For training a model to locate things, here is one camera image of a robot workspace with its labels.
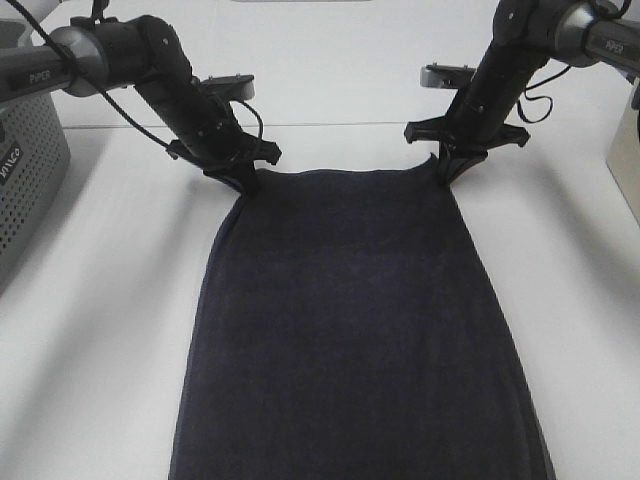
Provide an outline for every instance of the gray basket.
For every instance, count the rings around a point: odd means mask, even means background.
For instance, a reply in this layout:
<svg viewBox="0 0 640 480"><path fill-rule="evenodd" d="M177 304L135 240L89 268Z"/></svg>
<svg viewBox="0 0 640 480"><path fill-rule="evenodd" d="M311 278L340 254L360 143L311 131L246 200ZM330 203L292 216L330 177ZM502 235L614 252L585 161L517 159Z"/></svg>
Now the gray basket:
<svg viewBox="0 0 640 480"><path fill-rule="evenodd" d="M0 123L1 287L53 201L70 154L50 95L9 108Z"/></svg>

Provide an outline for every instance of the white table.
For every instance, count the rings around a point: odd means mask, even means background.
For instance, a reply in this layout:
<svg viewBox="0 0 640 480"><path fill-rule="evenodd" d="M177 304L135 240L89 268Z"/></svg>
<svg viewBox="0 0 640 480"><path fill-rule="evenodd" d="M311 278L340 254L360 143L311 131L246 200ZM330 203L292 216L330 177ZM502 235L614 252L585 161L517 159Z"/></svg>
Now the white table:
<svg viewBox="0 0 640 480"><path fill-rule="evenodd" d="M407 145L403 123L443 113L451 94L420 89L419 67L477 63L496 4L112 3L122 18L170 19L197 70L256 73L281 171L422 162L434 145ZM48 27L87 8L65 3ZM604 163L630 89L593 67L547 91L556 111L528 146L492 151L453 189L558 478L636 480L640 228ZM132 91L117 93L159 124ZM98 99L56 101L74 158L0 297L0 478L163 479L206 260L237 195L135 131L106 128L121 122Z"/></svg>

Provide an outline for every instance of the dark towel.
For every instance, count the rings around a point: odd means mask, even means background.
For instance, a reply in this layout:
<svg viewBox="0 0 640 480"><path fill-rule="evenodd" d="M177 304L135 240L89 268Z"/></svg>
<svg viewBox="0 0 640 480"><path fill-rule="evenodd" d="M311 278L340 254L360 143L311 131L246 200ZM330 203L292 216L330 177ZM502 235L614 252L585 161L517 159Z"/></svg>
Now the dark towel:
<svg viewBox="0 0 640 480"><path fill-rule="evenodd" d="M172 480L555 478L433 163L259 172L212 250Z"/></svg>

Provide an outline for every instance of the black cable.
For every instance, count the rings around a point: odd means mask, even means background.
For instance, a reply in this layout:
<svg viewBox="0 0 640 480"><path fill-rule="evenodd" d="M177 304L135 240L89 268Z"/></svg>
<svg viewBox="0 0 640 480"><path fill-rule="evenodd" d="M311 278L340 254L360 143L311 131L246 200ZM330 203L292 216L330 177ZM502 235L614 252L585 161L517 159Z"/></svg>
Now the black cable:
<svg viewBox="0 0 640 480"><path fill-rule="evenodd" d="M542 80L541 82L535 83L527 88L524 89L524 98L529 101L529 102L537 102L539 100L547 100L549 102L549 110L547 110L547 113L542 116L541 118L539 118L538 120L531 120L529 117L527 117L527 115L524 113L524 108L522 106L522 102L520 100L518 100L517 103L517 109L518 109L518 115L520 116L520 118L522 119L523 122L528 123L529 125L533 125L536 123L540 123L545 121L547 118L549 118L551 116L551 113L553 112L553 98L548 96L548 95L540 95L537 97L530 97L529 95L527 95L527 92L530 92L531 90L534 90L536 88L542 87L543 85L546 85L547 83L550 83L558 78L560 78L561 76L565 75L569 70L571 70L571 66L565 67L562 71L560 71L559 73L556 73L555 75L550 76L549 78Z"/></svg>
<svg viewBox="0 0 640 480"><path fill-rule="evenodd" d="M27 10L18 0L7 0L9 5L15 8L20 15L24 17L24 19L31 25L31 27L38 32L38 35L42 37L45 44L50 47L63 61L65 67L71 70L74 73L78 73L78 66L74 59L65 52L60 45L53 41L53 39L44 31L44 29L40 26L38 21L34 18L33 15Z"/></svg>
<svg viewBox="0 0 640 480"><path fill-rule="evenodd" d="M258 153L260 152L260 147L262 147L262 135L264 133L264 122L262 121L262 118L260 117L260 114L256 111L256 109L253 108L251 105L249 105L247 102L245 102L244 100L234 100L234 101L238 102L244 108L246 108L251 113L253 113L254 117L256 117L256 120L258 121L258 141L256 142L256 146L253 149L253 153L251 154L251 161L253 162L255 161L256 157L258 156Z"/></svg>

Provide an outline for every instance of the robotic arm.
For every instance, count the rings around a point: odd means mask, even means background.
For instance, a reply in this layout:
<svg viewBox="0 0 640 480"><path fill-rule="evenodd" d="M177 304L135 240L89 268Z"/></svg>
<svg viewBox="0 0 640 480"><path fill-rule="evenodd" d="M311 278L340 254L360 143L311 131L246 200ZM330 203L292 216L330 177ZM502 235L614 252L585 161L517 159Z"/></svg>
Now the robotic arm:
<svg viewBox="0 0 640 480"><path fill-rule="evenodd" d="M108 2L96 10L98 3L91 18L74 18L70 27L54 30L55 46L0 50L0 107L58 89L85 97L133 85L178 137L170 155L254 194L253 162L275 164L281 152L275 143L243 132L231 109L231 101L252 97L253 77L201 82L169 24L152 16L105 19Z"/></svg>
<svg viewBox="0 0 640 480"><path fill-rule="evenodd" d="M493 41L478 69L428 67L425 86L456 88L443 117L412 122L405 137L438 141L438 180L448 184L483 161L488 150L529 140L504 124L533 74L554 58L575 67L598 61L640 76L640 23L604 19L585 0L501 0ZM615 8L606 2L602 8Z"/></svg>

